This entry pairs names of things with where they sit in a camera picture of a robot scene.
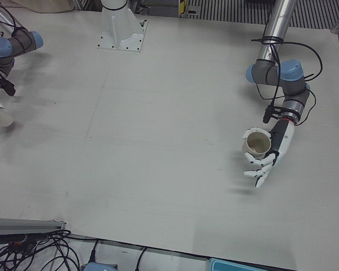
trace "robotic hand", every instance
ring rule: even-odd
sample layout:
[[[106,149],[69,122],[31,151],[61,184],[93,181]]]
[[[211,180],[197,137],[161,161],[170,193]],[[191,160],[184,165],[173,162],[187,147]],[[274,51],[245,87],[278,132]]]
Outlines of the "robotic hand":
[[[242,138],[247,140],[248,136],[253,132],[261,132],[271,139],[271,147],[262,159],[255,158],[249,152],[245,153],[245,157],[251,164],[261,167],[261,169],[256,171],[244,172],[244,176],[246,177],[257,178],[255,187],[259,188],[269,175],[272,167],[274,167],[288,151],[294,134],[294,122],[288,119],[281,119],[270,132],[261,128],[251,128],[245,132]]]

